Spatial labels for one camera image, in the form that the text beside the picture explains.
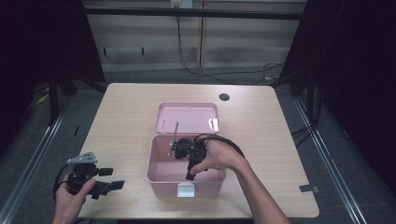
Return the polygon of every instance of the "black cable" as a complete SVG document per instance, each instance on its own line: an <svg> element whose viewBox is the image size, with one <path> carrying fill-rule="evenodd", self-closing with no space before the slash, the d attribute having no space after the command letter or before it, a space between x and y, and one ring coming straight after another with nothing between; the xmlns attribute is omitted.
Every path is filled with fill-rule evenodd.
<svg viewBox="0 0 396 224"><path fill-rule="evenodd" d="M208 135L208 137L202 137L202 138L198 139L198 137L203 136L203 135ZM245 157L245 155L242 152L241 148L237 144L235 144L230 139L227 139L225 137L222 137L222 136L219 136L219 135L216 135L216 134L213 134L213 133L199 134L198 136L196 136L194 138L194 141L191 144L194 145L194 144L197 144L197 143L200 143L200 142L204 142L205 140L218 140L218 141L224 142L224 143L228 144L230 147L233 147L233 149L235 149L239 153L239 155L241 155L242 157Z"/></svg>
<svg viewBox="0 0 396 224"><path fill-rule="evenodd" d="M316 86L316 88L315 88L315 96L316 96L315 110L314 110L315 113L314 113L313 120L311 121L311 125L303 127L302 129L300 129L298 131L292 132L291 135L293 136L293 138L301 137L306 132L312 133L318 127L318 122L319 122L319 118L321 115L321 104L322 104L322 95L321 95L320 91L318 90L318 86Z"/></svg>
<svg viewBox="0 0 396 224"><path fill-rule="evenodd" d="M55 183L53 184L52 197L53 197L53 201L55 202L56 202L56 195L55 195L56 190L58 190L59 186L61 186L61 184L64 183L64 182L59 183L59 179L61 178L61 174L64 172L64 168L66 168L67 165L68 164L66 163L64 166L62 166L61 170L59 170L55 178Z"/></svg>
<svg viewBox="0 0 396 224"><path fill-rule="evenodd" d="M177 40L178 40L178 58L180 61L181 66L190 74L198 76L198 77L212 77L217 81L221 81L227 84L231 84L231 85L238 85L238 83L232 83L229 81L226 81L224 79L218 78L216 76L220 76L220 75L230 75L230 74L256 74L256 73L260 73L262 72L262 78L258 81L255 81L253 83L247 84L247 85L257 85L260 82L262 82L265 79L265 71L274 69L280 65L283 65L284 63L268 63L266 64L261 70L256 70L256 71L234 71L234 72L222 72L222 73L213 73L213 74L206 74L206 73L200 73L200 72L193 72L190 70L190 68L186 65L186 62L184 60L184 55L183 55L183 48L181 45L181 37L180 37L180 18L177 17Z"/></svg>
<svg viewBox="0 0 396 224"><path fill-rule="evenodd" d="M307 134L299 143L296 144L296 147L298 147L303 141L305 141L311 133Z"/></svg>

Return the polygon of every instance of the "forearm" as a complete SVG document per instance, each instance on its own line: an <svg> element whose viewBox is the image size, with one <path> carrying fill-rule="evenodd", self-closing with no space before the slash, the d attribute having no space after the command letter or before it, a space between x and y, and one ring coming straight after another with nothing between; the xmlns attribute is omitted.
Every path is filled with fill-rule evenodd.
<svg viewBox="0 0 396 224"><path fill-rule="evenodd" d="M253 172L248 161L241 160L233 170L247 198L254 223L289 223L274 198Z"/></svg>

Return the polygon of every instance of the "human hand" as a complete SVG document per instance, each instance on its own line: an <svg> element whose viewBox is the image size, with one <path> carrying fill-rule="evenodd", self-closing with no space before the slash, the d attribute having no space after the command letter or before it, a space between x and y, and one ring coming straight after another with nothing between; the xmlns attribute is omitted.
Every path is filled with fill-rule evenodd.
<svg viewBox="0 0 396 224"><path fill-rule="evenodd" d="M85 203L85 196L90 192L96 183L95 179L88 180L78 194L70 194L67 190L68 175L64 176L63 183L56 190L55 215L52 223L73 223L77 218L82 205Z"/></svg>
<svg viewBox="0 0 396 224"><path fill-rule="evenodd" d="M235 149L218 140L205 141L206 158L191 168L191 174L196 175L206 169L235 170L241 163L246 162Z"/></svg>

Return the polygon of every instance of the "pink plastic container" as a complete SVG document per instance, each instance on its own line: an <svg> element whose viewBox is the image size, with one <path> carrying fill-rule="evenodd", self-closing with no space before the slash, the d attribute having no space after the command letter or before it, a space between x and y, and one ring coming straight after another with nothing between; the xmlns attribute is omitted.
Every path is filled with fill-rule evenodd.
<svg viewBox="0 0 396 224"><path fill-rule="evenodd" d="M164 103L159 107L148 161L148 181L159 197L213 197L219 194L225 171L209 169L196 175L193 181L186 179L188 158L176 161L169 157L176 123L177 138L191 140L199 133L217 133L219 114L216 105L210 103Z"/></svg>

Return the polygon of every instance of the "wooden table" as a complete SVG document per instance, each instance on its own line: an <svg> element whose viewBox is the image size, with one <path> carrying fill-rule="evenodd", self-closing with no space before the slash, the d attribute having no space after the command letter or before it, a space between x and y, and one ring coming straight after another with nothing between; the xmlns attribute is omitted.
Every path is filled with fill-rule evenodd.
<svg viewBox="0 0 396 224"><path fill-rule="evenodd" d="M219 95L227 93L229 101ZM103 181L125 180L121 190L88 200L80 217L92 218L244 218L251 217L235 174L217 197L160 198L147 178L149 151L160 103L214 103L219 135L242 148L259 179L288 217L316 217L318 206L307 185L274 89L259 86L111 84L81 153L93 151L99 168L112 167Z"/></svg>

